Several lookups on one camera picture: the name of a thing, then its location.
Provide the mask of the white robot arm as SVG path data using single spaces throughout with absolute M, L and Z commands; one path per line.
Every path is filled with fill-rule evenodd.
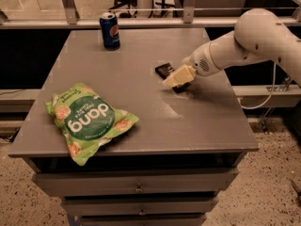
M 172 72 L 164 85 L 174 88 L 196 76 L 210 76 L 232 66 L 271 60 L 301 84 L 301 40 L 271 11 L 245 12 L 229 33 L 202 44 Z

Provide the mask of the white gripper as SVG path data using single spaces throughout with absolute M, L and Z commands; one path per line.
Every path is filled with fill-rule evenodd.
M 163 85 L 172 89 L 193 81 L 196 74 L 210 76 L 219 73 L 221 69 L 214 64 L 210 54 L 210 45 L 207 42 L 199 46 L 190 56 L 182 60 L 185 65 L 181 65 L 177 69 L 167 66 Z

